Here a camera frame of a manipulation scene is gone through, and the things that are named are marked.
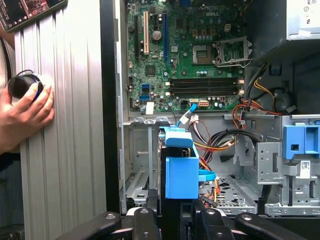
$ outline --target side panel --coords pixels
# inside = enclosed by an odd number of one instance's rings
[[[21,145],[26,239],[52,240],[106,210],[100,1],[69,0],[15,50],[17,72],[55,84],[54,122]]]

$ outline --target person's arm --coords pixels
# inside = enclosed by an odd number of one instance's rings
[[[0,26],[0,37],[3,38],[8,42],[8,44],[15,49],[15,34],[14,33],[8,33],[6,32],[1,26]]]

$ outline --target motherboard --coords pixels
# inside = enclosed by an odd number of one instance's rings
[[[130,110],[232,110],[250,63],[244,13],[243,0],[129,0]]]

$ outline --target cylindrical object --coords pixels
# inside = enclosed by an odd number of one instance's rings
[[[39,94],[44,89],[44,85],[42,84],[39,77],[40,76],[37,76],[35,74],[25,74],[25,75],[15,76],[14,78],[10,79],[8,82],[9,94],[16,99],[21,99],[29,90],[32,84],[38,83],[38,91],[34,98],[34,100],[36,100]]]

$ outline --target blue drive bracket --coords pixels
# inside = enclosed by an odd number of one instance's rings
[[[284,126],[283,157],[292,160],[295,155],[320,157],[320,126]]]
[[[189,149],[189,156],[165,159],[165,198],[197,199],[199,194],[199,155],[190,132],[176,126],[162,127],[165,146]]]

